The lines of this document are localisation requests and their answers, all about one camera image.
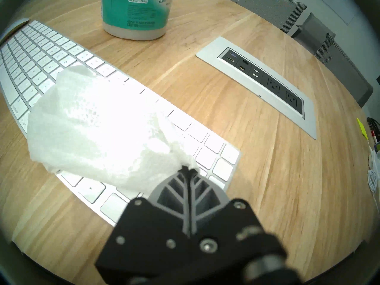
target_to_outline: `white keyboard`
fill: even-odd
[[[235,147],[141,83],[38,21],[10,38],[0,55],[1,89],[25,136],[30,110],[54,85],[57,75],[74,65],[84,65],[112,82],[125,82],[127,89],[156,106],[176,126],[186,152],[199,164],[200,174],[227,190],[240,158]],[[144,195],[67,172],[57,177],[112,226],[130,199]]]

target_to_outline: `black cable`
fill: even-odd
[[[380,123],[378,123],[371,117],[367,118],[367,122],[368,122],[370,130],[374,131],[377,141],[380,142],[380,129],[378,126],[380,125]]]

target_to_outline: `wood grain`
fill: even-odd
[[[377,212],[369,191],[365,115],[345,87],[288,35],[228,0],[173,0],[168,31],[154,41],[102,29],[100,0],[31,0],[15,18],[37,19],[136,78],[242,152],[227,191],[244,198],[310,279],[369,239]],[[304,92],[318,139],[196,58],[218,36],[245,49]],[[41,164],[0,98],[0,227],[28,256],[75,284],[104,284],[94,263],[112,227]]]

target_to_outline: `yellow sticky note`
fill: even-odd
[[[361,133],[363,134],[363,136],[368,140],[368,137],[367,137],[367,133],[366,133],[366,129],[364,128],[363,124],[360,122],[360,120],[358,118],[356,118],[358,120],[358,124],[360,126],[360,129],[361,129]]]

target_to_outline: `white cable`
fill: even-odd
[[[372,197],[373,197],[373,200],[375,201],[375,204],[376,204],[377,213],[380,216],[379,207],[377,206],[377,202],[376,202],[376,199],[375,199],[375,193],[377,191],[377,176],[376,176],[376,173],[373,170],[369,170],[367,172],[367,179],[368,179],[369,189],[372,192]]]

